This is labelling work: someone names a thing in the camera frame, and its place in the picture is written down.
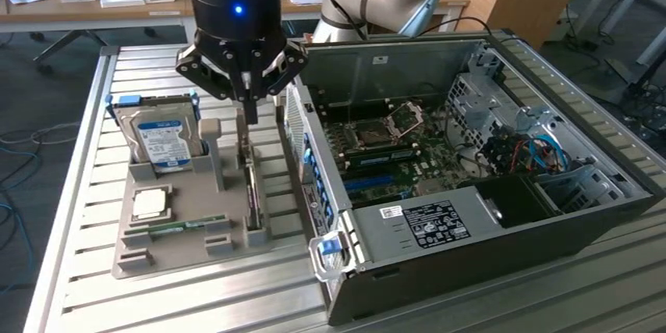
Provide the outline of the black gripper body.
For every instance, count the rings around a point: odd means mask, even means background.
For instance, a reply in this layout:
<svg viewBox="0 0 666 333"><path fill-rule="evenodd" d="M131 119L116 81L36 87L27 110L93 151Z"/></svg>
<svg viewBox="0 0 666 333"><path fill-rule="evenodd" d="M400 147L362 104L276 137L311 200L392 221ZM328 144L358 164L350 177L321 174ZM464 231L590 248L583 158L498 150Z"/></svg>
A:
<svg viewBox="0 0 666 333"><path fill-rule="evenodd" d="M267 69L285 47L280 0L191 0L196 50L220 69L239 60L239 70Z"/></svg>

